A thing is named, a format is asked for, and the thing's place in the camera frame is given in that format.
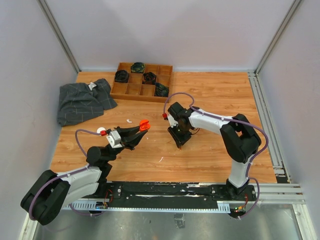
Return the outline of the orange earbud charging case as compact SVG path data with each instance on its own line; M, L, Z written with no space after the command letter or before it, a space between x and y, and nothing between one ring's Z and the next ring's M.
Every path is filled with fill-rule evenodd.
M151 128L151 125L150 125L150 121L147 120L147 119L143 119L140 121L139 123L139 131L140 132L143 132L143 131L147 131Z

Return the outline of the white earbud charging case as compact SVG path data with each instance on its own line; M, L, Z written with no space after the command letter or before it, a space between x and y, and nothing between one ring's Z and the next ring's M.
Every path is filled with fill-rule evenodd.
M106 131L106 129L105 129L104 127L99 127L99 128L96 130L96 132L97 132L98 134L100 134L102 131Z

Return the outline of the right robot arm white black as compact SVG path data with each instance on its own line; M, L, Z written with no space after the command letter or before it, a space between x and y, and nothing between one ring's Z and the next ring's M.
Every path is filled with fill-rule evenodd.
M222 137L231 158L226 193L232 200L240 199L249 184L250 161L258 154L262 143L248 119L243 114L232 117L210 113L199 107L186 109L178 102L163 112L162 117L169 122L167 130L178 148L191 139L191 130L204 129Z

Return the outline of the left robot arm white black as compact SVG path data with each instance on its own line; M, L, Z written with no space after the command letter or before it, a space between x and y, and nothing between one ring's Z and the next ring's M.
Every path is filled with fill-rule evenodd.
M66 172L44 171L20 202L32 221L45 226L51 223L63 207L86 196L101 198L107 193L107 176L117 155L133 151L149 130L142 126L114 129L99 128L82 132L106 137L106 146L92 146L83 151L86 165Z

